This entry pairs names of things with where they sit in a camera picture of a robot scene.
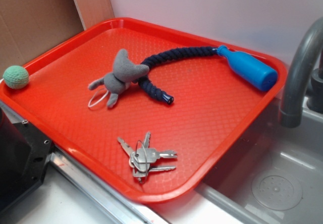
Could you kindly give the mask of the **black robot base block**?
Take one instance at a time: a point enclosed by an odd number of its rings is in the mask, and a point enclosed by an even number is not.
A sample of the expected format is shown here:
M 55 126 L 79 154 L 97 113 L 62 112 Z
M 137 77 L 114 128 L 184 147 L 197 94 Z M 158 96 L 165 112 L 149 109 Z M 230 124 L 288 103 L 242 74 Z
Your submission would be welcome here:
M 1 110 L 1 214 L 42 185 L 52 140 L 31 123 L 12 123 Z

